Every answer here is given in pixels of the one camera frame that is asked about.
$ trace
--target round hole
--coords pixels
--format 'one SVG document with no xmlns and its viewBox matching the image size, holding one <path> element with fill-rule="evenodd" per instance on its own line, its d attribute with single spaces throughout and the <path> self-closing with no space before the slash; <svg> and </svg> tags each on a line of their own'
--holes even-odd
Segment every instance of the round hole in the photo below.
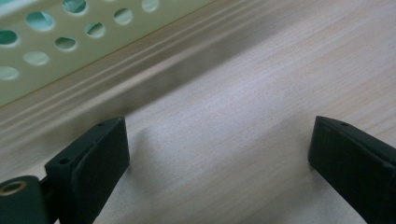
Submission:
<svg viewBox="0 0 396 224">
<path fill-rule="evenodd" d="M 93 37 L 100 37 L 105 33 L 105 26 L 101 22 L 90 22 L 85 27 L 85 33 Z"/>
<path fill-rule="evenodd" d="M 10 81 L 20 75 L 17 69 L 8 66 L 0 66 L 0 80 Z"/>
<path fill-rule="evenodd" d="M 115 14 L 114 14 L 114 20 L 116 21 L 116 23 L 120 24 L 120 25 L 124 25 L 124 24 L 128 24 L 129 22 L 131 22 L 132 18 L 133 18 L 133 14 L 132 11 L 128 8 L 123 8 L 118 10 Z"/>
<path fill-rule="evenodd" d="M 64 159 L 61 159 L 60 161 L 59 161 L 59 164 L 61 164 L 61 165 L 65 165 L 65 164 L 67 164 L 67 163 L 69 163 L 70 162 L 70 160 L 69 159 L 67 159 L 67 158 L 64 158 Z"/>
<path fill-rule="evenodd" d="M 10 30 L 0 30 L 0 45 L 9 45 L 17 41 L 18 36 Z"/>
<path fill-rule="evenodd" d="M 64 0 L 64 10 L 70 13 L 79 13 L 85 10 L 87 2 L 84 0 Z"/>
<path fill-rule="evenodd" d="M 50 57 L 44 52 L 33 51 L 25 53 L 23 59 L 31 65 L 43 65 L 50 60 Z"/>
<path fill-rule="evenodd" d="M 0 196 L 8 196 L 23 190 L 26 187 L 24 181 L 14 181 L 0 188 Z"/>
<path fill-rule="evenodd" d="M 53 25 L 50 14 L 42 11 L 32 12 L 26 17 L 26 22 L 36 30 L 48 30 Z"/>
<path fill-rule="evenodd" d="M 61 37 L 55 41 L 56 47 L 64 50 L 71 50 L 76 44 L 76 39 L 72 37 Z"/>
<path fill-rule="evenodd" d="M 142 8 L 147 12 L 153 12 L 157 10 L 158 6 L 160 5 L 160 0 L 143 0 L 142 1 Z"/>
</svg>

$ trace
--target basket hole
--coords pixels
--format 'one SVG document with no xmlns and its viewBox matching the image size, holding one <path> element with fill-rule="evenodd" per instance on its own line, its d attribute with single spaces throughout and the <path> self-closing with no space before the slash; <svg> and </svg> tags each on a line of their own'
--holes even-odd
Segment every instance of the basket hole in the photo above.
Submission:
<svg viewBox="0 0 396 224">
<path fill-rule="evenodd" d="M 14 0 L 0 0 L 0 6 L 10 3 L 12 1 L 14 1 Z"/>
<path fill-rule="evenodd" d="M 26 17 L 26 22 L 35 30 L 48 30 L 53 24 L 53 18 L 47 12 L 32 12 Z"/>
<path fill-rule="evenodd" d="M 160 5 L 160 0 L 143 0 L 142 1 L 142 8 L 147 12 L 153 12 L 157 10 L 158 6 Z"/>
<path fill-rule="evenodd" d="M 56 47 L 59 49 L 70 50 L 77 44 L 76 39 L 72 37 L 61 37 L 55 41 Z"/>
<path fill-rule="evenodd" d="M 105 33 L 105 26 L 101 22 L 90 22 L 85 27 L 85 33 L 93 37 L 102 36 Z"/>
<path fill-rule="evenodd" d="M 0 66 L 0 80 L 10 81 L 20 75 L 17 69 L 8 66 Z"/>
<path fill-rule="evenodd" d="M 120 25 L 128 24 L 133 18 L 132 11 L 128 8 L 122 8 L 114 14 L 114 20 Z"/>
<path fill-rule="evenodd" d="M 32 51 L 25 53 L 23 55 L 23 59 L 31 65 L 43 65 L 50 60 L 49 56 L 41 51 Z"/>
<path fill-rule="evenodd" d="M 10 30 L 0 30 L 0 45 L 9 45 L 17 41 L 18 36 Z"/>
<path fill-rule="evenodd" d="M 70 13 L 79 13 L 87 8 L 85 0 L 64 0 L 64 10 Z"/>
</svg>

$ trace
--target light wood surface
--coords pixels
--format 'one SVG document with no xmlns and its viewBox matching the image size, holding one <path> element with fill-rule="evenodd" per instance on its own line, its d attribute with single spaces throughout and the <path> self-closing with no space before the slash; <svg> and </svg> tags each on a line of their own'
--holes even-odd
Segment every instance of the light wood surface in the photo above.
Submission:
<svg viewBox="0 0 396 224">
<path fill-rule="evenodd" d="M 95 223 L 364 223 L 314 171 L 316 115 L 396 146 L 396 2 L 219 0 L 0 108 L 0 181 L 126 117 Z"/>
</svg>

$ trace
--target plastic basket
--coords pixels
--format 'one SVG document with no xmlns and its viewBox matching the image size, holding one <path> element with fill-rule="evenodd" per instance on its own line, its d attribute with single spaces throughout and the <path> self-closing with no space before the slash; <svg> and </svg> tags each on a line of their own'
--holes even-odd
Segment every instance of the plastic basket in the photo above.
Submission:
<svg viewBox="0 0 396 224">
<path fill-rule="evenodd" d="M 214 0 L 0 0 L 0 106 Z"/>
</svg>

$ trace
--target wooden table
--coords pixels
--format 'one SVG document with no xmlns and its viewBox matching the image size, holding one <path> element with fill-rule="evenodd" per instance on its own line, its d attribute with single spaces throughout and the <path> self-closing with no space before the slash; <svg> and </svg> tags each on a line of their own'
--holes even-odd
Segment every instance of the wooden table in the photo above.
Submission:
<svg viewBox="0 0 396 224">
<path fill-rule="evenodd" d="M 364 223 L 307 150 L 316 115 L 396 146 L 396 2 L 216 1 L 0 108 L 0 182 L 123 115 L 95 223 Z"/>
</svg>

